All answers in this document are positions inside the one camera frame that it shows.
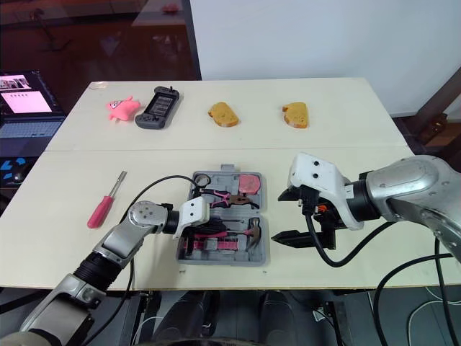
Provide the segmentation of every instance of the bread slice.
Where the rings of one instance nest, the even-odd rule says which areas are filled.
[[[307,128],[309,125],[308,108],[304,102],[293,102],[283,106],[285,122],[294,128]]]
[[[224,128],[229,128],[238,124],[238,117],[225,102],[215,103],[208,111],[208,115],[213,118],[215,123]]]

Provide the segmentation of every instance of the pliers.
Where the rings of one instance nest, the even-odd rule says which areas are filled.
[[[232,204],[237,204],[237,205],[249,204],[259,209],[259,205],[251,202],[251,200],[248,197],[240,196],[240,195],[231,195],[229,191],[202,189],[200,190],[200,192],[202,194],[213,195],[213,196],[222,198],[222,200],[211,203],[210,208],[217,208],[217,207],[230,208]]]

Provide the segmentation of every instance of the computer monitor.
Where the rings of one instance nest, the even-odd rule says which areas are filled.
[[[64,115],[39,71],[1,72],[0,96],[2,120]]]
[[[0,157],[41,155],[65,118],[39,71],[0,72]]]

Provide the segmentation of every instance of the laptop keyboard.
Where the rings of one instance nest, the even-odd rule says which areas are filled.
[[[0,138],[53,137],[61,123],[61,121],[6,123],[0,128]]]

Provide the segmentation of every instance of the laptop screen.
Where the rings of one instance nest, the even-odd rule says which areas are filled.
[[[39,71],[1,72],[0,96],[3,119],[63,115]]]

